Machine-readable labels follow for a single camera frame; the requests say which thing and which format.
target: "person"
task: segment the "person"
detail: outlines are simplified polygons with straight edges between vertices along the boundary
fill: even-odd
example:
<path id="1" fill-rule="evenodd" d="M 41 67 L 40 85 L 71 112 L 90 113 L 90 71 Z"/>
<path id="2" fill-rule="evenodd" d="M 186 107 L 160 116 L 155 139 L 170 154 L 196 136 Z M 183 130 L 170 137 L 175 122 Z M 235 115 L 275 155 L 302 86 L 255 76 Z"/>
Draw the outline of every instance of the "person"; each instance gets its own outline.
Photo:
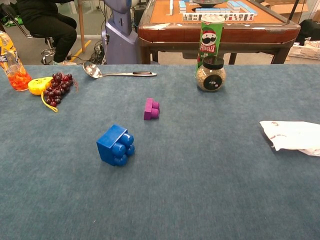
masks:
<path id="1" fill-rule="evenodd" d="M 55 54 L 53 64 L 76 65 L 66 57 L 77 39 L 77 22 L 58 13 L 56 3 L 63 4 L 74 0 L 17 0 L 17 7 L 25 28 L 35 34 L 53 39 Z"/>

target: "plastic bottle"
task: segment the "plastic bottle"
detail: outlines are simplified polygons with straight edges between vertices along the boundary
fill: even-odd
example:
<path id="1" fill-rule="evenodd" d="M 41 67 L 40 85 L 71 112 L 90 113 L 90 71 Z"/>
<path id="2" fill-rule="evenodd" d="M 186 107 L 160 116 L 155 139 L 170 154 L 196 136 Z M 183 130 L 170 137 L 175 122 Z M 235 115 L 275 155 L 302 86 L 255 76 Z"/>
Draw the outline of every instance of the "plastic bottle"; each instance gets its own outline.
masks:
<path id="1" fill-rule="evenodd" d="M 0 31 L 0 66 L 14 90 L 28 89 L 28 83 L 32 79 L 21 63 L 11 38 L 3 31 Z"/>

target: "jar label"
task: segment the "jar label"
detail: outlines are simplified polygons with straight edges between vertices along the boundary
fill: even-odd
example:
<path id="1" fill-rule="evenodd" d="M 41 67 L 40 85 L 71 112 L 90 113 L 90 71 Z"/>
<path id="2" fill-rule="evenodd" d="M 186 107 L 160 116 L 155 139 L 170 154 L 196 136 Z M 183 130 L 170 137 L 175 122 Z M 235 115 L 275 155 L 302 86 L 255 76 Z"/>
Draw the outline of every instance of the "jar label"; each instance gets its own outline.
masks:
<path id="1" fill-rule="evenodd" d="M 222 85 L 222 78 L 219 75 L 207 76 L 203 81 L 203 87 L 208 91 L 215 91 Z"/>

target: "building block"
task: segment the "building block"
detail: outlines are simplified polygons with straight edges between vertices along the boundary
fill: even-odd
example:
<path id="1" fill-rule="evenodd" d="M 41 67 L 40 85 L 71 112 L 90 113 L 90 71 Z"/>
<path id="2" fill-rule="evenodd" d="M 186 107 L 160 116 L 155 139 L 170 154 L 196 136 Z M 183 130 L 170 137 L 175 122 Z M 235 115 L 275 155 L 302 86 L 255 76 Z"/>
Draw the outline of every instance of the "building block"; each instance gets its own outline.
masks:
<path id="1" fill-rule="evenodd" d="M 112 166 L 124 166 L 128 157 L 135 153 L 134 136 L 128 133 L 126 128 L 112 125 L 96 141 L 100 158 Z"/>
<path id="2" fill-rule="evenodd" d="M 153 98 L 147 98 L 144 107 L 144 120 L 159 118 L 160 104 Z"/>

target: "pringles can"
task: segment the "pringles can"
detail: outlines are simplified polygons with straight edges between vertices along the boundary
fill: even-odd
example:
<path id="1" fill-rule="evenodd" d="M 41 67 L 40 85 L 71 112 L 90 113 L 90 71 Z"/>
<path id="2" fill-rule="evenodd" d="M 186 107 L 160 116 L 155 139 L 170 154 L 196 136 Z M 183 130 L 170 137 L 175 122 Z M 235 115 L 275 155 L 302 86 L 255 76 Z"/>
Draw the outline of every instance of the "pringles can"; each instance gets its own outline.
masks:
<path id="1" fill-rule="evenodd" d="M 204 58 L 218 55 L 224 22 L 225 18 L 219 15 L 207 14 L 201 18 L 196 70 L 202 65 Z"/>

